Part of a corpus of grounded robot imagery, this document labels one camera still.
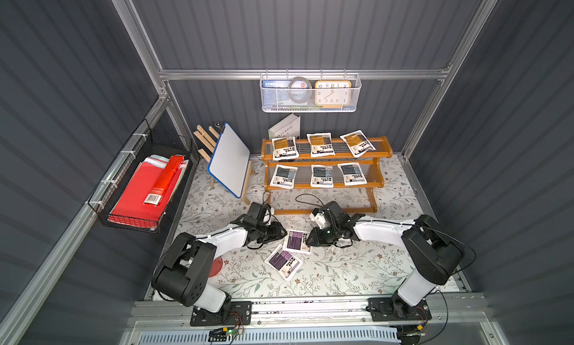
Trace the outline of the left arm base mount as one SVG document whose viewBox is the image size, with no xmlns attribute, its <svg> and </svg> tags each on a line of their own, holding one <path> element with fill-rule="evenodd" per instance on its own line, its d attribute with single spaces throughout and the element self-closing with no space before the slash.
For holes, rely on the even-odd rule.
<svg viewBox="0 0 574 345">
<path fill-rule="evenodd" d="M 251 301 L 229 301 L 218 312 L 194 307 L 190 326 L 235 326 L 250 325 L 253 313 Z"/>
</svg>

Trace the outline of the blue coffee bag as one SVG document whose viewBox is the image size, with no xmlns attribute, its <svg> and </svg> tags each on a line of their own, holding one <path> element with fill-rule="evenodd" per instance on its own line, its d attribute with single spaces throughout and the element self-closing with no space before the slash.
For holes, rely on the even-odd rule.
<svg viewBox="0 0 574 345">
<path fill-rule="evenodd" d="M 292 190 L 294 188 L 294 181 L 297 174 L 297 167 L 277 165 L 274 174 L 270 181 L 270 186 L 275 188 L 282 188 Z"/>
<path fill-rule="evenodd" d="M 337 164 L 337 166 L 342 173 L 345 186 L 366 185 L 368 183 L 359 163 L 351 162 Z"/>
<path fill-rule="evenodd" d="M 310 186 L 312 188 L 334 188 L 333 167 L 312 165 Z"/>
</svg>

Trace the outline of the purple coffee bag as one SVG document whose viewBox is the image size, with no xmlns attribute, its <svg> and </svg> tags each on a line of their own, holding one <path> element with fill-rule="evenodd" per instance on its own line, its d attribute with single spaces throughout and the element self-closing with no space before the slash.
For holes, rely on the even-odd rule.
<svg viewBox="0 0 574 345">
<path fill-rule="evenodd" d="M 283 249 L 288 252 L 310 255 L 312 248 L 306 244 L 309 236 L 310 233 L 308 231 L 289 229 L 283 242 Z"/>
<path fill-rule="evenodd" d="M 303 261 L 293 253 L 278 245 L 266 258 L 265 264 L 277 271 L 284 281 L 291 281 L 303 266 Z"/>
</svg>

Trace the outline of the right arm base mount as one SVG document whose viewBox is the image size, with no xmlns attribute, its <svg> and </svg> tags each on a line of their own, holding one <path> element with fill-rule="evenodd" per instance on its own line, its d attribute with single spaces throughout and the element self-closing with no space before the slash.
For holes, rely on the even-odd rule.
<svg viewBox="0 0 574 345">
<path fill-rule="evenodd" d="M 432 314 L 423 298 L 415 306 L 407 304 L 399 295 L 368 298 L 366 311 L 375 322 L 383 321 L 421 321 L 427 323 Z"/>
</svg>

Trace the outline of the yellow coffee bag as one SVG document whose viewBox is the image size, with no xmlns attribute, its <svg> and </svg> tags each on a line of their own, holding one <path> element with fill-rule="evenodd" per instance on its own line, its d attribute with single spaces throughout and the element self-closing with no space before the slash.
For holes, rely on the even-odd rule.
<svg viewBox="0 0 574 345">
<path fill-rule="evenodd" d="M 347 145 L 354 158 L 360 158 L 369 151 L 375 151 L 374 145 L 361 130 L 341 135 L 340 138 Z"/>
<path fill-rule="evenodd" d="M 295 137 L 278 137 L 272 140 L 273 160 L 292 160 L 299 157 Z"/>
<path fill-rule="evenodd" d="M 310 145 L 310 155 L 312 158 L 336 155 L 330 132 L 308 134 L 307 140 Z"/>
</svg>

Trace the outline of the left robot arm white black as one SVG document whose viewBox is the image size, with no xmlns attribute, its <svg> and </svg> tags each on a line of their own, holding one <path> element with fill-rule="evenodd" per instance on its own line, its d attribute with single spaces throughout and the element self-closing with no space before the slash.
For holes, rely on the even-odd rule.
<svg viewBox="0 0 574 345">
<path fill-rule="evenodd" d="M 266 203 L 251 203 L 248 212 L 223 229 L 205 235 L 178 234 L 153 272 L 151 285 L 185 307 L 222 312 L 230 295 L 208 283 L 216 258 L 252 243 L 265 245 L 287 236 Z"/>
</svg>

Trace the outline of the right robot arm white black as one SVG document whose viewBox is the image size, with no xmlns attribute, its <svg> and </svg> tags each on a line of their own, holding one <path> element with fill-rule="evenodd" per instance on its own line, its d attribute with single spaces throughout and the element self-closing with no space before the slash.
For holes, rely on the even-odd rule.
<svg viewBox="0 0 574 345">
<path fill-rule="evenodd" d="M 306 244 L 311 247 L 340 246 L 373 241 L 399 246 L 406 250 L 414 270 L 394 292 L 390 300 L 399 318 L 406 318 L 422 306 L 433 289 L 445 285 L 456 273 L 471 248 L 439 230 L 438 222 L 423 214 L 414 220 L 385 220 L 365 214 L 349 215 L 337 202 L 316 208 L 310 214 L 315 223 Z"/>
</svg>

